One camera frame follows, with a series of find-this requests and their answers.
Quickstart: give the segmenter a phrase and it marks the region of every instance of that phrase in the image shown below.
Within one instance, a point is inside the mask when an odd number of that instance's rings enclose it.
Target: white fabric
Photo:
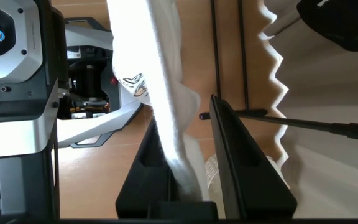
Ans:
[[[165,158],[183,199],[207,200],[200,146],[183,134],[200,98],[180,83],[181,32],[175,1],[107,2],[117,79],[134,97],[152,106]]]
[[[278,109],[287,117],[358,123],[358,52],[347,52],[311,30],[298,1],[265,0],[277,15],[266,28],[283,57],[276,78],[289,89]],[[288,127],[283,175],[298,200],[296,218],[358,217],[358,140]]]

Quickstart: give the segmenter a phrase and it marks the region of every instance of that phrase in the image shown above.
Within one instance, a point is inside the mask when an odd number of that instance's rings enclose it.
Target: brown floor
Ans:
[[[259,39],[270,23],[259,12],[262,0],[243,0],[246,24],[246,54],[249,98],[252,108],[270,109],[282,89],[269,77],[276,66]],[[65,17],[94,17],[109,28],[106,0],[52,0]],[[209,0],[177,0],[183,32],[183,71],[185,84],[202,99],[200,112],[208,111],[209,97],[216,92],[213,37]],[[244,108],[241,49],[237,1],[217,0],[218,38],[221,60],[222,95],[232,107]],[[100,148],[61,149],[60,188],[62,218],[114,218],[115,200],[152,117],[144,108],[121,132]],[[274,124],[243,120],[262,150],[274,159],[280,151],[274,136],[280,127]],[[194,118],[188,128],[197,138],[204,158],[214,154],[211,123]]]

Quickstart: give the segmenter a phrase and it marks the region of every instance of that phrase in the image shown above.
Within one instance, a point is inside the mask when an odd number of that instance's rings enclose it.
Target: black cloth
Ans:
[[[311,29],[358,52],[358,0],[301,0],[296,8]]]

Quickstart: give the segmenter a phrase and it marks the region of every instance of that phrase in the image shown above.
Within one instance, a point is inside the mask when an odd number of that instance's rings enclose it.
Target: black rod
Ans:
[[[312,129],[317,131],[326,131],[332,134],[338,134],[342,136],[347,136],[351,139],[358,140],[358,124],[342,124],[342,123],[324,123],[317,121],[303,121],[298,119],[286,119],[286,118],[274,118],[269,116],[255,116],[252,114],[247,114],[247,112],[237,112],[237,114],[242,118],[254,119],[258,121],[265,121],[276,124],[284,124],[293,127]]]
[[[218,97],[222,98],[222,95],[221,95],[221,69],[219,66],[218,32],[217,32],[217,28],[216,28],[215,0],[211,0],[211,15],[212,15],[212,32],[213,32],[213,38],[214,38],[216,94]]]
[[[246,39],[244,37],[244,15],[242,13],[242,0],[238,0],[238,7],[239,7],[239,20],[240,20],[241,62],[242,62],[242,81],[244,86],[244,101],[245,101],[246,110],[249,110]]]

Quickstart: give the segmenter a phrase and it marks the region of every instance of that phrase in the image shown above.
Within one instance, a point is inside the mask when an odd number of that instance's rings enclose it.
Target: silver metal frame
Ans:
[[[100,30],[66,25],[67,47],[90,45],[112,50],[112,33]],[[119,85],[121,107],[97,118],[57,120],[58,146],[68,147],[73,143],[121,130],[141,106],[122,85]]]
[[[58,108],[53,107],[53,103],[58,102],[57,89],[56,82],[39,118],[0,122],[0,157],[33,154],[47,147],[57,117]]]
[[[0,84],[28,80],[42,64],[39,10],[33,0],[0,0],[0,10],[15,22],[15,46],[0,55]]]

